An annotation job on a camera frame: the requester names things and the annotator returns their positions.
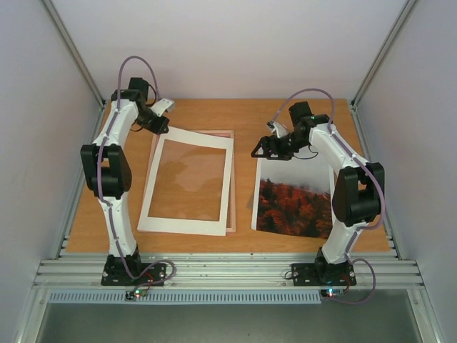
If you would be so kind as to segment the clear acrylic sheet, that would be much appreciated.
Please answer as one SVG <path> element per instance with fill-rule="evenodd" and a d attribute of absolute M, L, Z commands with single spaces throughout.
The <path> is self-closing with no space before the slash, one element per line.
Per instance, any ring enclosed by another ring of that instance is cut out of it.
<path fill-rule="evenodd" d="M 226 150 L 166 139 L 148 216 L 217 222 Z"/>

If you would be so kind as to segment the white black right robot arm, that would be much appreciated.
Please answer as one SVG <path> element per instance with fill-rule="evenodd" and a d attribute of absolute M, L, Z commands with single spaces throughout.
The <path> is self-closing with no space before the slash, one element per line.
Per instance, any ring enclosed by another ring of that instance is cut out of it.
<path fill-rule="evenodd" d="M 336 217 L 326 243 L 312 266 L 319 284 L 330 284 L 351 270 L 351 250 L 363 230 L 375 229 L 385 214 L 385 169 L 356 152 L 326 114 L 314 115 L 308 102 L 297 102 L 288 110 L 292 131 L 272 119 L 271 135 L 260 138 L 253 158 L 289 161 L 304 147 L 313 147 L 337 174 L 331 198 Z"/>

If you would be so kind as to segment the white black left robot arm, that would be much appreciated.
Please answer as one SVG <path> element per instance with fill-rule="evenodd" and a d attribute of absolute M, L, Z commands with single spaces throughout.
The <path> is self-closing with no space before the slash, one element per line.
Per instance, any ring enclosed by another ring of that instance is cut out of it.
<path fill-rule="evenodd" d="M 81 147 L 80 156 L 86 185 L 98 199 L 109 233 L 108 270 L 117 270 L 127 284 L 137 284 L 144 275 L 138 244 L 134 238 L 128 210 L 132 171 L 124 153 L 126 138 L 133 125 L 153 134 L 169 132 L 164 114 L 174 103 L 157 99 L 146 103 L 152 85 L 133 77 L 127 89 L 111 96 L 111 111 L 99 135 Z"/>

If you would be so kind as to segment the autumn forest photo print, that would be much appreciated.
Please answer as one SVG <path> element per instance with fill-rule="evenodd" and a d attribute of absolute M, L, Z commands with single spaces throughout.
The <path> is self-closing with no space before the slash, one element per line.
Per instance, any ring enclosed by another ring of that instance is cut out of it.
<path fill-rule="evenodd" d="M 259 159 L 251 228 L 286 236 L 327 239 L 333 227 L 333 170 L 321 156 Z"/>

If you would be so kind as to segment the brown cardboard backing board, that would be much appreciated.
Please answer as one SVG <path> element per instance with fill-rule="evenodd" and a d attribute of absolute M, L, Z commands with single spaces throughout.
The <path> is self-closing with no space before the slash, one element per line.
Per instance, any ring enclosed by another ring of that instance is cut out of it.
<path fill-rule="evenodd" d="M 246 204 L 247 209 L 253 209 L 253 203 L 254 203 L 254 194 L 252 194 Z"/>

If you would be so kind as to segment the right controller board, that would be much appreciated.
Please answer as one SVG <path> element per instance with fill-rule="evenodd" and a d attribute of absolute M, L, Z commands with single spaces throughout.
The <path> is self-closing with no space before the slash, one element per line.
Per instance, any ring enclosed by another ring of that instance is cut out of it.
<path fill-rule="evenodd" d="M 341 297 L 341 296 L 345 295 L 347 292 L 348 292 L 347 289 L 334 289 L 334 288 L 322 289 L 321 296 L 326 297 L 326 298 Z"/>

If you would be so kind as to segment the controller board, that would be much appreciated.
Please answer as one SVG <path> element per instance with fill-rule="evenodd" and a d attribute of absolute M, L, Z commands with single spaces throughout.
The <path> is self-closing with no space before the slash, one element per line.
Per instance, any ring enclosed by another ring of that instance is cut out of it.
<path fill-rule="evenodd" d="M 347 289 L 334 289 L 334 288 L 322 289 L 321 296 L 326 297 L 326 298 L 341 297 L 341 296 L 345 295 L 347 292 L 348 292 Z"/>
<path fill-rule="evenodd" d="M 146 289 L 137 289 L 134 291 L 126 291 L 124 299 L 126 301 L 135 301 L 137 299 L 146 297 L 148 295 L 148 290 Z"/>

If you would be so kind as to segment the left controller board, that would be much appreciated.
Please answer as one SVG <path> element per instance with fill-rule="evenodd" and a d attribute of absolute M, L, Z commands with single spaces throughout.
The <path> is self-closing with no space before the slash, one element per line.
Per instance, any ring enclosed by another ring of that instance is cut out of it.
<path fill-rule="evenodd" d="M 126 301 L 135 301 L 137 299 L 146 297 L 148 295 L 148 290 L 146 289 L 137 289 L 134 291 L 126 291 L 124 299 Z"/>

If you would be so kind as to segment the left aluminium corner post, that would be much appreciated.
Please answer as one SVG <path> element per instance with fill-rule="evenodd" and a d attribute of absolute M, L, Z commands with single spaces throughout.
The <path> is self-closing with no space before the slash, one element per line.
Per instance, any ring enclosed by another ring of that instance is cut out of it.
<path fill-rule="evenodd" d="M 92 95 L 94 96 L 97 104 L 103 108 L 106 104 L 106 100 L 101 95 L 99 88 L 97 87 L 87 65 L 85 64 L 81 54 L 79 53 L 78 48 L 76 47 L 74 40 L 72 39 L 66 25 L 61 18 L 60 13 L 58 12 L 54 2 L 52 0 L 39 0 L 39 3 L 43 6 L 44 11 L 48 15 L 51 23 L 53 24 L 57 34 L 60 36 L 61 40 L 64 43 L 70 57 L 76 65 L 76 68 L 79 70 L 82 78 L 84 79 L 86 85 L 89 87 Z"/>

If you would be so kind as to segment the aluminium corner post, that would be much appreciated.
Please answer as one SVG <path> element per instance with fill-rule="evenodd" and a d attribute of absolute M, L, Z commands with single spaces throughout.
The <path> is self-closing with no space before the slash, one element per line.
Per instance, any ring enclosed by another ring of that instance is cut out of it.
<path fill-rule="evenodd" d="M 76 65 L 76 68 L 79 70 L 82 78 L 84 79 L 86 85 L 89 87 L 92 95 L 94 96 L 97 104 L 103 108 L 106 104 L 106 100 L 101 95 L 99 88 L 97 87 L 87 65 L 85 64 L 81 54 L 79 53 L 78 48 L 76 47 L 74 40 L 72 39 L 66 25 L 61 18 L 60 13 L 58 12 L 54 2 L 52 0 L 39 0 L 39 3 L 43 6 L 44 11 L 48 15 L 51 23 L 53 24 L 57 34 L 60 36 L 61 40 L 64 43 L 70 57 Z"/>
<path fill-rule="evenodd" d="M 377 73 L 382 67 L 384 61 L 386 60 L 390 50 L 393 48 L 397 38 L 401 34 L 404 26 L 406 25 L 409 17 L 412 15 L 414 9 L 418 5 L 419 0 L 407 0 L 404 1 L 398 15 L 396 16 L 391 28 L 388 30 L 386 38 L 383 40 L 381 47 L 379 48 L 373 62 L 371 63 L 368 71 L 363 78 L 360 87 L 358 88 L 353 99 L 350 101 L 352 109 L 356 109 L 360 104 L 362 98 L 365 96 L 368 88 L 375 79 Z"/>

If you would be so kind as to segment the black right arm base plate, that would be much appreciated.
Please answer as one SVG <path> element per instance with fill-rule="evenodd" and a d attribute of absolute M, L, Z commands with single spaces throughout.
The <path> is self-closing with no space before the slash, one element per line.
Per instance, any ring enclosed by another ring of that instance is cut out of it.
<path fill-rule="evenodd" d="M 317 265 L 295 263 L 291 265 L 293 285 L 297 287 L 356 286 L 353 267 L 348 263 Z"/>

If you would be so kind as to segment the right aluminium corner post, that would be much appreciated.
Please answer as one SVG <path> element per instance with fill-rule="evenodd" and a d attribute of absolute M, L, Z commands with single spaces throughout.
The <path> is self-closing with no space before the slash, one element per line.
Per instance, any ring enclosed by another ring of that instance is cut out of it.
<path fill-rule="evenodd" d="M 414 9 L 418 5 L 419 0 L 407 0 L 404 1 L 398 15 L 396 16 L 391 28 L 388 30 L 386 38 L 383 40 L 381 47 L 379 48 L 373 62 L 371 63 L 368 71 L 363 78 L 360 87 L 358 88 L 353 99 L 350 101 L 352 109 L 356 109 L 360 104 L 362 98 L 365 96 L 368 88 L 375 79 L 377 73 L 382 67 L 384 61 L 386 60 L 390 50 L 393 48 L 397 38 L 401 34 L 404 26 L 406 25 L 409 17 L 412 15 Z"/>

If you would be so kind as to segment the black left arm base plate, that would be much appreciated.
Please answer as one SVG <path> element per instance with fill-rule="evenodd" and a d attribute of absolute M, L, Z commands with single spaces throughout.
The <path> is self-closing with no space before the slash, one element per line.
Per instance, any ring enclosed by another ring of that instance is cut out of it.
<path fill-rule="evenodd" d="M 115 259 L 105 263 L 104 270 L 101 276 L 102 286 L 113 287 L 133 287 L 140 284 L 150 284 L 162 286 L 164 279 L 168 274 L 169 268 L 164 263 L 158 263 L 151 268 L 145 268 L 146 263 L 127 264 L 129 272 L 127 272 L 124 264 L 120 259 Z"/>

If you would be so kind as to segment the aluminium front rail platform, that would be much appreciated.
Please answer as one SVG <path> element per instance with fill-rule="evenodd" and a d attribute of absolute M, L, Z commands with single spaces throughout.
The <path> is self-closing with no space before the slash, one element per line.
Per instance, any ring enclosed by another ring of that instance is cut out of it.
<path fill-rule="evenodd" d="M 290 289 L 284 274 L 293 263 L 312 262 L 313 254 L 299 253 L 195 253 L 147 254 L 147 262 L 170 259 L 177 267 L 169 289 Z M 422 289 L 423 278 L 415 261 L 401 260 L 393 252 L 373 253 L 354 266 L 357 289 Z M 34 287 L 98 288 L 106 257 L 101 254 L 64 254 L 39 263 Z"/>

